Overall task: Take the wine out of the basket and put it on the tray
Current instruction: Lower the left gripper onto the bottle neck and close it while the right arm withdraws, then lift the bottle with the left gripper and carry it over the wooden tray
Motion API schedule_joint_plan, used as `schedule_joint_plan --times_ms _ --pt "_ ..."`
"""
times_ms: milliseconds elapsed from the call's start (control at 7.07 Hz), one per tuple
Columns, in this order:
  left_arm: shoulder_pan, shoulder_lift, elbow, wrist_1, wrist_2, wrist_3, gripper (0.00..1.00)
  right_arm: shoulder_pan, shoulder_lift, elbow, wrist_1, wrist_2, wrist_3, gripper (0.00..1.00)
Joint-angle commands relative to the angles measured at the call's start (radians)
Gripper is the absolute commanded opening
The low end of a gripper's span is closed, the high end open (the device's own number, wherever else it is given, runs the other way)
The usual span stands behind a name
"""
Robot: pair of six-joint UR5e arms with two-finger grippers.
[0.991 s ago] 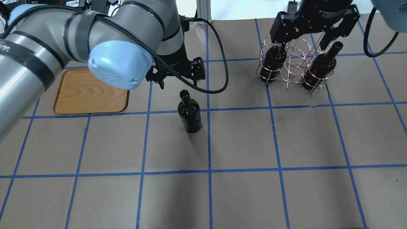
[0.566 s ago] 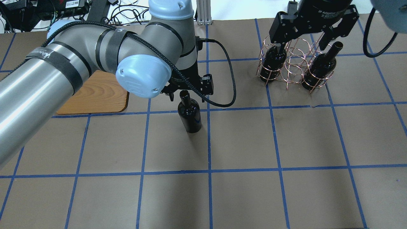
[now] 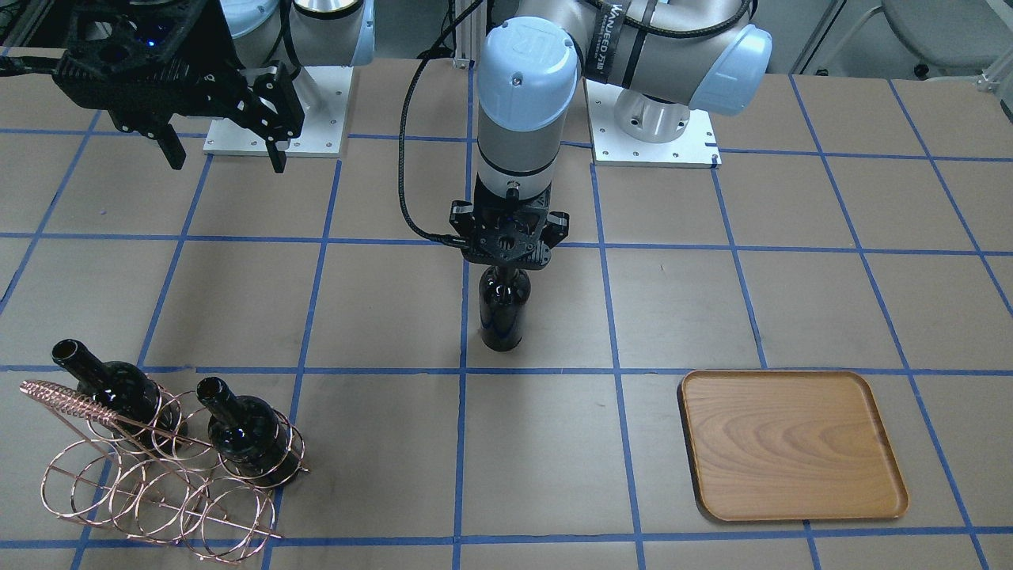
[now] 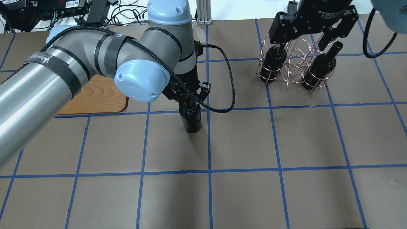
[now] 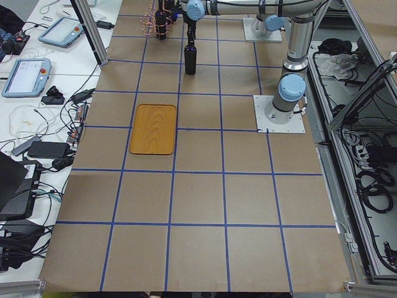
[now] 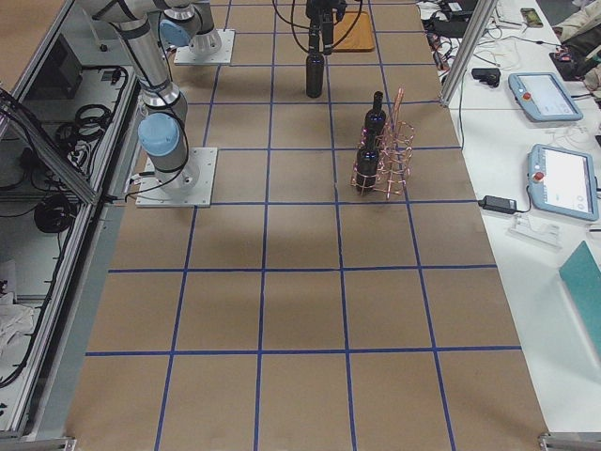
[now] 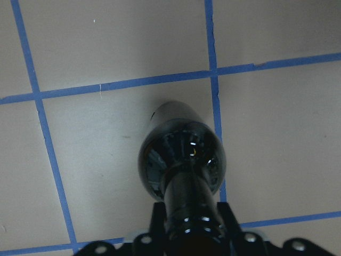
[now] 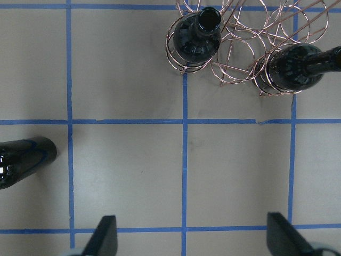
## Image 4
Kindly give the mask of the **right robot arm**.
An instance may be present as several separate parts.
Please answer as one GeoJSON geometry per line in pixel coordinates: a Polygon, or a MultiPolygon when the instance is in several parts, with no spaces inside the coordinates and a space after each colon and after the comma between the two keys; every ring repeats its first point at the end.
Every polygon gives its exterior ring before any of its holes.
{"type": "MultiPolygon", "coordinates": [[[[351,0],[301,0],[290,1],[288,12],[278,12],[269,29],[269,42],[286,45],[305,34],[322,32],[320,51],[337,38],[347,37],[359,18],[351,0]]],[[[398,34],[406,34],[405,0],[372,0],[372,10],[365,26],[362,51],[365,57],[374,59],[381,56],[393,44],[398,34]],[[387,27],[394,32],[391,40],[377,54],[367,50],[368,35],[375,12],[379,12],[387,27]]]]}

